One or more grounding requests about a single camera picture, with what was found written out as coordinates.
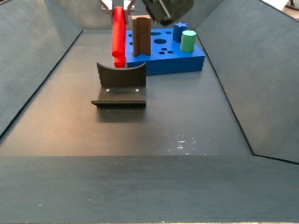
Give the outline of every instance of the blue pegboard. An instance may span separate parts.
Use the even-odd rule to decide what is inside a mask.
[[[140,66],[144,62],[146,74],[176,74],[201,71],[205,53],[195,45],[194,52],[182,52],[180,43],[174,41],[174,29],[152,29],[151,56],[140,54],[134,57],[132,31],[126,32],[127,67]]]

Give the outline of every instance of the red cylinder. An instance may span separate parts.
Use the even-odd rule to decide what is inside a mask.
[[[115,58],[126,57],[126,11],[118,6],[114,9],[114,28],[112,28],[112,56]]]

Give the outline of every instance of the green cylinder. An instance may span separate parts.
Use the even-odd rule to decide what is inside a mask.
[[[186,53],[191,53],[194,51],[194,45],[195,45],[195,39],[196,39],[196,32],[195,31],[183,31],[182,32],[182,45],[180,49]]]

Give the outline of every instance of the black holder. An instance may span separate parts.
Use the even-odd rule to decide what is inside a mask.
[[[146,63],[132,68],[110,68],[98,63],[100,90],[98,107],[146,107]]]

